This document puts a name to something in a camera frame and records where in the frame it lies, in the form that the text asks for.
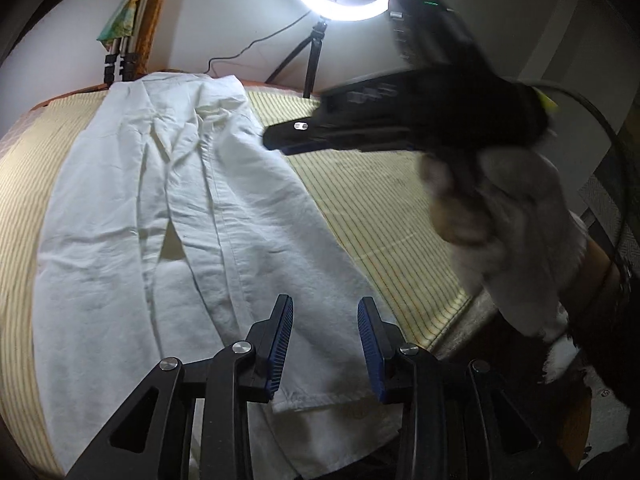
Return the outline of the right hand white glove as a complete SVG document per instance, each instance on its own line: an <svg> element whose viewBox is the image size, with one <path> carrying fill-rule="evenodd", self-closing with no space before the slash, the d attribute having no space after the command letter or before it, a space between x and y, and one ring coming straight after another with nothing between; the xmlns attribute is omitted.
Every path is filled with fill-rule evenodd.
<svg viewBox="0 0 640 480"><path fill-rule="evenodd" d="M531 150L489 150L468 190L462 173L433 155L421 157L419 171L432 226L463 288L488 292L506 322L548 346L551 361L577 356L560 296L576 282L591 240L552 162Z"/></svg>

